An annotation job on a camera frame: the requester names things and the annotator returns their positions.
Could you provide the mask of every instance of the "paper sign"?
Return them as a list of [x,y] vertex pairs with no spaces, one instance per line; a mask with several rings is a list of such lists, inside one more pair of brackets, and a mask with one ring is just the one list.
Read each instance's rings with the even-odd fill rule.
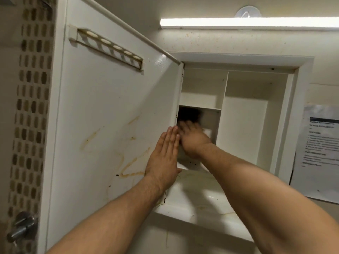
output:
[[339,106],[305,106],[290,185],[339,203]]

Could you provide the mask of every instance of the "forearm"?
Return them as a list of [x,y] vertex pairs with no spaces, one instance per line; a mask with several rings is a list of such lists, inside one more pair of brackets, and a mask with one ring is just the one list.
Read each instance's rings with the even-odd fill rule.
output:
[[213,144],[199,155],[261,251],[319,253],[324,246],[338,247],[334,219],[274,175]]
[[122,254],[163,190],[145,176],[64,236],[48,254]]

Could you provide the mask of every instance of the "ceiling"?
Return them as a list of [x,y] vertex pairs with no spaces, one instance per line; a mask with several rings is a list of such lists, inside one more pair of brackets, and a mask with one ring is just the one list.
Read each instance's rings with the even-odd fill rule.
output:
[[96,0],[146,36],[162,17],[234,17],[245,5],[264,17],[339,16],[339,0]]

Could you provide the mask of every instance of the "light housing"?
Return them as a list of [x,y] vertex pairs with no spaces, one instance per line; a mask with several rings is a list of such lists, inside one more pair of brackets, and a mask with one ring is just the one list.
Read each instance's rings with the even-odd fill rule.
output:
[[162,29],[339,30],[339,17],[161,19]]

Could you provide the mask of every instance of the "fluorescent light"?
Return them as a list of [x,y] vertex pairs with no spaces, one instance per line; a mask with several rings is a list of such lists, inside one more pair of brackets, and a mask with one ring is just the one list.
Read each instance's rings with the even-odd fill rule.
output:
[[339,30],[339,17],[161,19],[162,29]]

